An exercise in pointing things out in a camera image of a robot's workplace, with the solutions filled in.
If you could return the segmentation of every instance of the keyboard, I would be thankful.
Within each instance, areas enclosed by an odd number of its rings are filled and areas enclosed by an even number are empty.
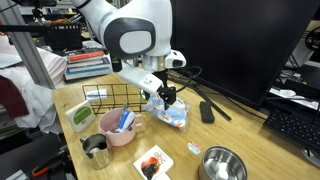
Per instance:
[[[264,126],[291,138],[304,147],[320,152],[320,128],[311,124],[310,119],[296,117],[284,110],[271,112]]]

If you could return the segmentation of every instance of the metal pitcher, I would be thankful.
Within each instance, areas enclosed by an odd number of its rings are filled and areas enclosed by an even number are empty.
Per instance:
[[[102,169],[111,163],[113,152],[105,135],[93,134],[89,137],[81,137],[80,142],[93,169]]]

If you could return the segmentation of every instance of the stainless steel bowl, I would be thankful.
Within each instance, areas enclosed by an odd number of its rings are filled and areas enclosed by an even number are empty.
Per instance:
[[[214,146],[209,148],[199,167],[200,180],[246,180],[247,169],[232,150]]]

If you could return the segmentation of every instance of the red cloth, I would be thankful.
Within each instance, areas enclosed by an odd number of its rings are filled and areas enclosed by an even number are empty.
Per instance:
[[[17,87],[7,78],[0,76],[0,104],[10,118],[28,115],[29,111]]]
[[[7,36],[8,35],[8,33],[7,32],[1,32],[0,31],[0,36]]]

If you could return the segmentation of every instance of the desk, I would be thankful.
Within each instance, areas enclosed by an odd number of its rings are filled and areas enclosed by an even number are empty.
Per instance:
[[[234,150],[246,164],[249,179],[319,179],[320,177],[319,168],[305,160],[299,145],[263,127],[263,120],[244,112],[223,96],[210,95],[210,98],[231,116],[232,120],[230,122],[225,120],[214,110],[216,118],[214,124],[203,124],[199,113],[199,102],[202,99],[188,88],[178,93],[178,96],[188,102],[191,108],[186,132],[180,132],[149,113],[143,113],[144,125],[137,129],[133,141],[125,146],[113,148],[114,159],[108,167],[93,170],[89,167],[79,138],[97,133],[101,116],[82,132],[76,133],[64,113],[84,101],[82,85],[119,82],[126,83],[117,74],[112,74],[56,89],[52,93],[80,180],[141,179],[132,163],[155,144],[174,160],[173,167],[167,172],[173,180],[198,179],[201,158],[205,150],[214,145]],[[194,140],[203,148],[200,154],[195,155],[188,149],[187,143],[190,140]]]

